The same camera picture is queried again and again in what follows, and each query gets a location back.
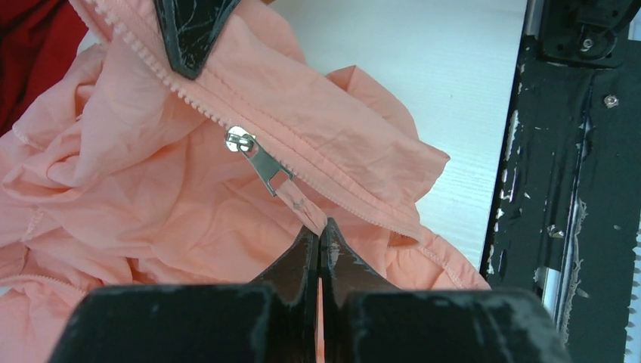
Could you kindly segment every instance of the zipper teeth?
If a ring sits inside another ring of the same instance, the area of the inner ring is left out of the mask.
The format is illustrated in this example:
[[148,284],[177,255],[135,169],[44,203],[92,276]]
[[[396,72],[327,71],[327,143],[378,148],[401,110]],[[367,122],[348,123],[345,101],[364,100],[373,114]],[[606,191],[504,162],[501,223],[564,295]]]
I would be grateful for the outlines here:
[[[218,115],[216,113],[213,113],[208,107],[203,106],[199,101],[194,100],[190,96],[187,95],[187,92],[174,80],[172,79],[172,75],[165,70],[165,68],[160,64],[160,62],[153,56],[153,54],[149,51],[149,49],[136,37],[136,35],[129,30],[129,28],[118,18],[116,13],[114,13],[107,5],[105,5],[103,2],[100,2],[100,0],[85,0],[87,4],[90,5],[95,5],[95,10],[97,14],[101,14],[104,17],[105,23],[107,25],[112,26],[113,31],[121,35],[125,43],[129,44],[129,46],[132,48],[133,51],[135,51],[138,56],[149,66],[149,68],[152,69],[153,72],[155,72],[156,76],[163,82],[164,85],[167,85],[172,92],[176,93],[179,98],[181,98],[186,104],[189,104],[192,106],[193,109],[197,110],[199,113],[204,115],[205,117],[216,121],[220,126],[224,127],[225,129],[229,129],[231,127],[232,121],[230,119],[225,119],[221,115]],[[407,237],[411,238],[416,238],[413,236],[413,233],[409,232],[408,230],[405,230],[404,228],[398,228],[395,227],[394,225],[390,225],[387,223],[381,223],[378,221],[374,221],[370,217],[365,216],[363,213],[358,212],[357,210],[351,208],[350,206],[345,205],[344,203],[341,202],[340,198],[337,198],[334,193],[330,193],[327,189],[323,188],[321,185],[313,182],[309,178],[306,178],[303,175],[300,175],[296,169],[292,168],[290,164],[285,163],[284,160],[272,157],[277,160],[282,166],[287,168],[289,171],[291,171],[292,174],[294,174],[297,178],[300,178],[303,180],[306,184],[308,184],[310,187],[318,191],[320,194],[324,195],[327,199],[333,201],[337,205],[341,206],[348,212],[354,214],[360,219],[363,219],[365,222],[368,222],[372,225],[378,225],[379,227],[383,227],[386,229],[389,229],[390,231],[394,231],[396,233],[402,234]]]
[[9,276],[6,278],[2,278],[0,280],[0,283],[6,284],[8,282],[11,282],[12,280],[24,280],[24,279],[30,279],[30,280],[46,280],[50,282],[54,282],[56,284],[62,285],[68,289],[71,289],[73,292],[81,294],[81,295],[86,295],[88,293],[87,290],[83,290],[80,287],[76,287],[73,284],[70,284],[68,282],[62,281],[57,278],[52,278],[50,276],[45,276],[45,275],[33,275],[33,274],[26,274],[26,275],[13,275]]

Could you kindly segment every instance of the white table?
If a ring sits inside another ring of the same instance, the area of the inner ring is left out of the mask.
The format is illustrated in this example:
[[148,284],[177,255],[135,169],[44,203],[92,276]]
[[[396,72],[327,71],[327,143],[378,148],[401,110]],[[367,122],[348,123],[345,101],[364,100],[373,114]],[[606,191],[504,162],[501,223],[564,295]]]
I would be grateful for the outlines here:
[[421,220],[479,266],[526,0],[277,0],[309,64],[357,64],[451,161]]

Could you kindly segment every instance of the red fabric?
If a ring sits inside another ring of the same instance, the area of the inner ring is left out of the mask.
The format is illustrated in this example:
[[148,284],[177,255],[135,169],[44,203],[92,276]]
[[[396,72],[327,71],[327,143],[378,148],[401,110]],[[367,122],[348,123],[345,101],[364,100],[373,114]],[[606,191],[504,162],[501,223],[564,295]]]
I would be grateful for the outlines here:
[[87,33],[67,0],[0,0],[0,135],[58,82]]

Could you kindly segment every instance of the garment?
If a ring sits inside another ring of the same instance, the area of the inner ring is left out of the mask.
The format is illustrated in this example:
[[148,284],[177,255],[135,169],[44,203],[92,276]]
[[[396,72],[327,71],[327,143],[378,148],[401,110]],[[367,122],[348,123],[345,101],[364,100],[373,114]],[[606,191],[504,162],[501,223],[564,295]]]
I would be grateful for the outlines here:
[[76,57],[87,27],[67,0],[1,0],[0,135]]
[[[0,361],[46,359],[105,284],[249,281],[319,210],[399,287],[488,288],[420,224],[447,155],[365,72],[318,74],[283,18],[242,0],[189,81],[152,0],[71,2],[102,45],[0,138]],[[235,125],[296,174],[280,198],[225,146]]]

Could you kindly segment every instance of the silver zipper pull tab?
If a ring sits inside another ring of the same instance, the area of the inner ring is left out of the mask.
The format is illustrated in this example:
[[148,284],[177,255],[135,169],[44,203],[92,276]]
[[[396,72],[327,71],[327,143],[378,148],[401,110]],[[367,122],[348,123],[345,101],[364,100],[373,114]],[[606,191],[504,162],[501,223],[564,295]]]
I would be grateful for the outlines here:
[[278,172],[284,172],[290,180],[294,179],[294,174],[268,154],[256,141],[255,136],[249,134],[242,127],[234,126],[229,129],[225,136],[225,144],[230,151],[243,153],[259,174],[262,182],[265,183],[272,197],[276,197],[276,190],[271,187],[271,180]]

